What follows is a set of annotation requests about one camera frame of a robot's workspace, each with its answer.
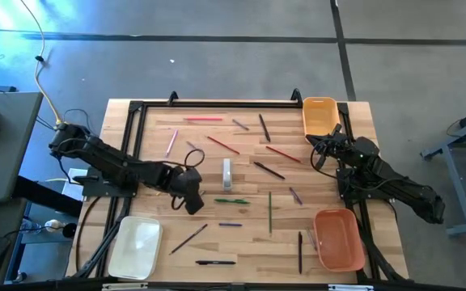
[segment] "gray metal frame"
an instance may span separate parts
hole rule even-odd
[[[432,159],[433,156],[436,154],[442,154],[445,158],[445,162],[447,163],[447,168],[449,170],[449,176],[451,177],[452,184],[456,190],[456,194],[458,195],[458,200],[460,201],[461,208],[463,210],[463,214],[466,220],[466,192],[462,182],[462,177],[458,173],[458,169],[456,167],[454,158],[452,157],[452,147],[455,143],[466,139],[466,126],[462,129],[456,131],[454,133],[454,137],[448,138],[445,142],[441,143],[440,145],[428,149],[423,150],[420,155],[425,161],[429,161]],[[447,228],[447,234],[449,235],[457,235],[457,234],[465,234],[466,233],[466,223],[462,225],[452,226]]]

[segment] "pink pencil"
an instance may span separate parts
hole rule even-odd
[[[172,146],[174,145],[174,141],[176,140],[178,131],[179,131],[179,129],[176,129],[176,131],[174,132],[172,140],[170,141],[170,145],[168,145],[168,149],[167,149],[167,153],[165,154],[165,158],[168,158],[168,155],[170,154],[170,151],[172,150]]]
[[[222,117],[199,117],[199,116],[190,116],[186,117],[186,120],[222,120]]]

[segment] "green pencil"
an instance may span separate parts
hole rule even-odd
[[[269,192],[269,233],[273,233],[273,203],[271,202],[271,192]]]

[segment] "orange tray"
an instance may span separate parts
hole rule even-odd
[[[330,97],[308,97],[303,101],[305,135],[327,135],[340,123],[336,100]]]
[[[360,270],[365,263],[354,213],[348,209],[319,211],[314,231],[320,262],[329,271]]]

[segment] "blue pen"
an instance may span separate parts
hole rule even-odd
[[[220,222],[218,223],[220,226],[242,226],[239,223],[229,223],[229,222]]]

